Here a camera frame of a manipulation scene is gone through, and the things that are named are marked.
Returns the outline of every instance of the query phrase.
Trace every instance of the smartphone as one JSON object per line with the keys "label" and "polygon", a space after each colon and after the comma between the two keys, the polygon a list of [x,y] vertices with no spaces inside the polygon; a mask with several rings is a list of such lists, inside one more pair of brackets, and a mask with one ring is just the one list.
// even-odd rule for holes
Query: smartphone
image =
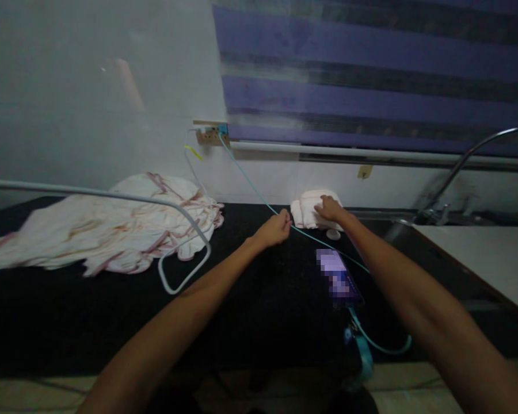
{"label": "smartphone", "polygon": [[317,249],[317,264],[328,281],[328,289],[334,307],[364,305],[364,299],[340,254],[332,249]]}

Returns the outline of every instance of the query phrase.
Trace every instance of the wall socket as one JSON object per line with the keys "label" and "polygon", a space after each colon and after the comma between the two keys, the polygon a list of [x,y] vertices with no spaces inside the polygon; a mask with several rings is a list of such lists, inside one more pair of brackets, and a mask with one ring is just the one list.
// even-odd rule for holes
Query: wall socket
{"label": "wall socket", "polygon": [[[225,145],[227,147],[230,146],[230,138],[228,135],[222,134],[221,135],[222,140],[224,141]],[[218,126],[212,126],[207,127],[205,129],[205,132],[202,132],[200,130],[196,131],[196,138],[197,143],[200,145],[215,145],[215,146],[221,146],[219,139],[219,127]]]}
{"label": "wall socket", "polygon": [[369,166],[361,166],[359,168],[359,173],[357,174],[357,178],[367,179],[370,177],[370,173],[372,172],[372,165]]}

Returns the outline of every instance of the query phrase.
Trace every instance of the white towel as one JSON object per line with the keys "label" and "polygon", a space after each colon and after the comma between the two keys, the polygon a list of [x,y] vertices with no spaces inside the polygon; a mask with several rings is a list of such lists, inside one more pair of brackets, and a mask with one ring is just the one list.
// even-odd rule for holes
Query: white towel
{"label": "white towel", "polygon": [[322,218],[316,211],[315,206],[322,206],[321,196],[332,196],[340,205],[340,198],[338,195],[330,190],[311,190],[305,191],[299,200],[295,200],[290,205],[292,216],[294,217],[294,223],[297,228],[320,228],[328,229],[333,228],[338,231],[343,229],[333,221],[327,221]]}
{"label": "white towel", "polygon": [[[133,175],[111,191],[176,203],[192,216],[207,239],[223,223],[223,205],[182,178],[149,172]],[[192,259],[205,246],[195,236],[188,220],[172,207],[71,195],[35,210],[18,232],[0,238],[0,269],[57,269],[84,259],[85,276],[101,270],[140,273],[154,258],[168,252],[176,253],[180,260]]]}

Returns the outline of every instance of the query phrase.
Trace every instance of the yellow tag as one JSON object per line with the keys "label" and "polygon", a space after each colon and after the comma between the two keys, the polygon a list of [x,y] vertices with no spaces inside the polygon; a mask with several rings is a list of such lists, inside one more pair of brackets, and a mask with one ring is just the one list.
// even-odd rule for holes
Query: yellow tag
{"label": "yellow tag", "polygon": [[193,149],[192,147],[188,147],[187,145],[185,145],[184,148],[187,148],[190,151],[192,151],[194,153],[194,155],[197,156],[200,161],[203,161],[203,158],[196,152],[195,149]]}

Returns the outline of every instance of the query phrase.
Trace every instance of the forearm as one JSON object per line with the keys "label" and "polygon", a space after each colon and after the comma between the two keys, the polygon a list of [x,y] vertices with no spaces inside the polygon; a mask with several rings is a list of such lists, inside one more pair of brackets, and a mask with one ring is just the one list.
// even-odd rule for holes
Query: forearm
{"label": "forearm", "polygon": [[461,304],[420,266],[348,214],[340,222],[386,300],[412,332],[470,319]]}
{"label": "forearm", "polygon": [[349,235],[415,342],[469,412],[518,412],[518,372],[460,302],[420,266],[348,214]]}
{"label": "forearm", "polygon": [[80,413],[137,413],[263,250],[250,238],[148,322],[102,371]]}

